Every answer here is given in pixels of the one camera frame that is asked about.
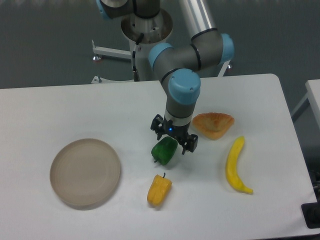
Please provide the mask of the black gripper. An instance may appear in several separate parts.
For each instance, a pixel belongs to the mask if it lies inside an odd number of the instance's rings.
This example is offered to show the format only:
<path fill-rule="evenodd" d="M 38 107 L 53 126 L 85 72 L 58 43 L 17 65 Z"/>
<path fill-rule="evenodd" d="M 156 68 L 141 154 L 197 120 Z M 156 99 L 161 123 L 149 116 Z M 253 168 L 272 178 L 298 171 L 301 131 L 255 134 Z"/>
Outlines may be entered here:
<path fill-rule="evenodd" d="M 157 135 L 157 140 L 160 140 L 163 135 L 168 135 L 178 141 L 182 146 L 182 155 L 186 152 L 193 153 L 198 145 L 198 135 L 189 134 L 190 123 L 185 125 L 174 125 L 173 121 L 163 118 L 157 114 L 151 122 L 150 129 Z"/>

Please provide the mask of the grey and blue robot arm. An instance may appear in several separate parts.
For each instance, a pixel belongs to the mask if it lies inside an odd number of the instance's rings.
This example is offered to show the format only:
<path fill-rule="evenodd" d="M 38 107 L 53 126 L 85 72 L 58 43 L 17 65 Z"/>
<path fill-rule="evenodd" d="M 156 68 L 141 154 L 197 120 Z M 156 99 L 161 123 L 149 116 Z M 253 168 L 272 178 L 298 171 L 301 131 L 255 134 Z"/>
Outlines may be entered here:
<path fill-rule="evenodd" d="M 173 21 L 160 1 L 98 0 L 96 5 L 104 19 L 121 18 L 121 30 L 130 49 L 93 46 L 94 59 L 129 60 L 134 81 L 159 80 L 167 96 L 166 109 L 164 115 L 155 116 L 150 128 L 158 138 L 170 136 L 184 152 L 193 152 L 198 137 L 188 130 L 200 95 L 198 71 L 227 64 L 234 57 L 232 39 L 218 31 L 204 0 L 180 1 L 190 44 L 179 48 L 167 42 Z"/>

